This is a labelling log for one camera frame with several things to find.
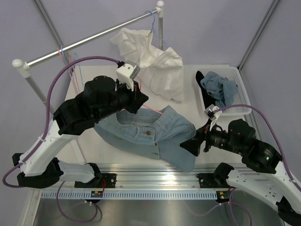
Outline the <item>pink hanger with jeans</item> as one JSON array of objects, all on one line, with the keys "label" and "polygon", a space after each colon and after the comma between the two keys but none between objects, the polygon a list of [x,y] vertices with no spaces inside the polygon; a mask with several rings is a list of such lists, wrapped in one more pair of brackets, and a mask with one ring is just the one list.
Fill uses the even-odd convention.
[{"label": "pink hanger with jeans", "polygon": [[[140,88],[140,91],[142,90],[142,79],[139,77],[139,76],[137,76],[137,78],[139,79],[139,88]],[[147,106],[146,104],[143,104],[143,107],[145,107],[145,108],[147,108],[147,109],[150,109],[150,110],[152,110],[152,111],[154,111],[154,112],[157,112],[157,113],[159,113],[159,114],[163,114],[161,111],[159,111],[159,110],[156,110],[156,109],[154,109],[154,108],[151,108],[151,107],[149,107],[149,106]]]}]

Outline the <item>blue denim jeans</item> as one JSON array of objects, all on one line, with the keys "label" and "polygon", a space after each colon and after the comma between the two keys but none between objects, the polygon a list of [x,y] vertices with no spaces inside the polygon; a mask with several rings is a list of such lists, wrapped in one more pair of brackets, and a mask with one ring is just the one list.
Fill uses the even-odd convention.
[{"label": "blue denim jeans", "polygon": [[169,105],[159,112],[145,108],[136,114],[120,111],[99,121],[94,130],[122,151],[163,160],[183,172],[195,167],[196,157],[180,147],[196,135],[195,126]]}]

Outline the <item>black skirt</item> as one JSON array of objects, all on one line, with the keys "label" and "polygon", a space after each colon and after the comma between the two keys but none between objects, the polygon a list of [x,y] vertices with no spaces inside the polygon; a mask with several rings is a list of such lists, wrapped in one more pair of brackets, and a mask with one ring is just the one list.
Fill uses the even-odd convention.
[{"label": "black skirt", "polygon": [[202,72],[197,71],[195,78],[196,78],[196,82],[197,82],[198,86],[201,89],[202,99],[203,99],[205,109],[207,107],[209,107],[210,105],[215,105],[215,99],[213,97],[211,97],[201,85],[201,80],[204,78]]}]

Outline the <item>light blue denim shirt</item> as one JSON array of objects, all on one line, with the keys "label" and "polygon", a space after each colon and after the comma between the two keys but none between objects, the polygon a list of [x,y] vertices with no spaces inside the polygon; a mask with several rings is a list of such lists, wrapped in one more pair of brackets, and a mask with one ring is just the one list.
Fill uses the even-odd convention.
[{"label": "light blue denim shirt", "polygon": [[205,90],[205,93],[213,99],[215,106],[223,108],[234,103],[234,97],[238,91],[234,81],[209,71],[200,80],[200,85]]}]

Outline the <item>blue hanger with denim shirt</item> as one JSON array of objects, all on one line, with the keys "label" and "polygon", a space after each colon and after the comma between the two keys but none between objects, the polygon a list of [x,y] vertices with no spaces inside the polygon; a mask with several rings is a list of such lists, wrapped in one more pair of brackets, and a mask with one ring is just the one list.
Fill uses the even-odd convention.
[{"label": "blue hanger with denim shirt", "polygon": [[[74,53],[73,55],[71,55],[67,52],[65,53],[63,48],[64,48],[64,46],[60,47],[59,55],[65,65],[67,65],[79,58],[77,53]],[[75,93],[79,94],[84,88],[80,65],[73,65],[72,67],[70,67],[68,69],[68,74],[71,79],[71,83],[73,85],[73,89],[74,89]]]}]

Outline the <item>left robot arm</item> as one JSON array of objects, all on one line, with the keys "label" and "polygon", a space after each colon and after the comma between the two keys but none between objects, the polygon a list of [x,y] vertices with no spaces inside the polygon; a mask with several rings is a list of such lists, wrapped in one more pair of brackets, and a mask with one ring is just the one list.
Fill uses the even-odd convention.
[{"label": "left robot arm", "polygon": [[59,181],[69,181],[76,188],[102,187],[103,176],[97,164],[66,163],[56,155],[99,121],[122,109],[136,114],[148,99],[136,81],[131,88],[107,76],[86,82],[81,93],[55,111],[47,133],[37,140],[33,149],[12,156],[14,165],[21,170],[17,175],[18,185],[43,189]]}]

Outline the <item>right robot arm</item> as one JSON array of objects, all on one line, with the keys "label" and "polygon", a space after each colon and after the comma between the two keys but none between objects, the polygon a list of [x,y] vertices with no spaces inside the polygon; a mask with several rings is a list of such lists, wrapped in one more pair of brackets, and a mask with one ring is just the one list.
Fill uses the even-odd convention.
[{"label": "right robot arm", "polygon": [[293,187],[293,180],[285,172],[284,159],[270,144],[256,139],[255,129],[242,119],[231,121],[228,130],[218,125],[210,127],[208,121],[196,135],[181,143],[180,147],[194,156],[216,147],[241,156],[249,169],[268,178],[273,186],[260,184],[227,163],[220,163],[211,174],[197,174],[201,188],[237,188],[261,200],[275,210],[291,226],[301,224],[301,193]]}]

